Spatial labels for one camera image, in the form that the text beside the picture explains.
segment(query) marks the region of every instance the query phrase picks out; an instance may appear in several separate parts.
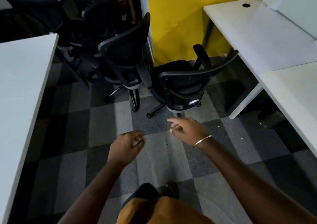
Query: wall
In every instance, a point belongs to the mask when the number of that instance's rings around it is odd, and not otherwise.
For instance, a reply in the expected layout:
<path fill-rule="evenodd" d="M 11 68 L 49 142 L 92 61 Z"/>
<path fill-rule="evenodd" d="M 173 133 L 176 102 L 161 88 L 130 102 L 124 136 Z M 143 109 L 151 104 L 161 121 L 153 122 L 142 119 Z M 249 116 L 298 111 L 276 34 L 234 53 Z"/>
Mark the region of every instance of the wall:
<path fill-rule="evenodd" d="M 196 59 L 192 49 L 201 44 L 208 17 L 203 6 L 234 0 L 148 0 L 154 64 Z M 210 56 L 227 53 L 230 45 L 222 34 L 213 28 L 206 48 Z"/>

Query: right hand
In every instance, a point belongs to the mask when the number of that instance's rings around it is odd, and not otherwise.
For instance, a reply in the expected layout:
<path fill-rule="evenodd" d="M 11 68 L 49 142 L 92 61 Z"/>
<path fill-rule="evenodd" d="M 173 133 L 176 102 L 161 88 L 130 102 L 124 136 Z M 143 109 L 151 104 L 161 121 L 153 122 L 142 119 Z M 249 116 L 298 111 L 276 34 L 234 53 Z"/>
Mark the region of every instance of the right hand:
<path fill-rule="evenodd" d="M 204 126 L 193 118 L 170 118 L 167 121 L 173 122 L 170 132 L 190 146 L 209 136 Z"/>

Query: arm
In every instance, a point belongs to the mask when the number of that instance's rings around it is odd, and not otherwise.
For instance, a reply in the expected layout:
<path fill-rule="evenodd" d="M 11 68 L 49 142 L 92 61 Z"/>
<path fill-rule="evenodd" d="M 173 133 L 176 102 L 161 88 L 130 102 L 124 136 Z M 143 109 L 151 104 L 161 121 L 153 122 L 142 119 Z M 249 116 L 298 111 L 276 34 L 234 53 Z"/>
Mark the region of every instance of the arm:
<path fill-rule="evenodd" d="M 194 146 L 209 135 L 192 118 L 171 118 L 168 121 L 173 122 L 170 132 L 188 145 Z M 178 131 L 179 127 L 183 128 L 183 133 Z M 215 139 L 207 138 L 196 147 L 218 167 L 254 224 L 317 223 L 317 218 L 311 213 L 262 180 Z"/>
<path fill-rule="evenodd" d="M 131 163 L 145 144 L 139 130 L 120 134 L 111 144 L 106 165 L 74 202 L 58 224 L 97 223 L 108 195 L 123 168 Z"/>

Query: left hand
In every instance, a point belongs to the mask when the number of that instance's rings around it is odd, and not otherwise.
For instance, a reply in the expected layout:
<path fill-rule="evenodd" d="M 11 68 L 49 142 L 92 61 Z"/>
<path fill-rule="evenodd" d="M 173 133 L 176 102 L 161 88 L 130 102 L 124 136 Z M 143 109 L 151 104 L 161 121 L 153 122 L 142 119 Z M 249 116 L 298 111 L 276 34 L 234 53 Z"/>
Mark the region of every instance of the left hand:
<path fill-rule="evenodd" d="M 145 133 L 135 130 L 120 134 L 111 144 L 107 162 L 115 162 L 125 167 L 139 154 L 145 144 Z"/>

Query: desk surface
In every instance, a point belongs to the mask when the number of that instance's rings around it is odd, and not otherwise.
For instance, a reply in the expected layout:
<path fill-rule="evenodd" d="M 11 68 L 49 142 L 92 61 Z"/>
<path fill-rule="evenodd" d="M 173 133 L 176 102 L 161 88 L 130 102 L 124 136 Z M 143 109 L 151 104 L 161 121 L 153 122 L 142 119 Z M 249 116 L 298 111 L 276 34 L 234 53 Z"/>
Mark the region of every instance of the desk surface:
<path fill-rule="evenodd" d="M 204 6 L 204 10 L 256 76 L 317 61 L 317 42 L 261 0 Z"/>
<path fill-rule="evenodd" d="M 259 75 L 271 96 L 317 157 L 317 62 Z"/>
<path fill-rule="evenodd" d="M 6 223 L 29 146 L 57 34 L 0 44 L 0 222 Z"/>

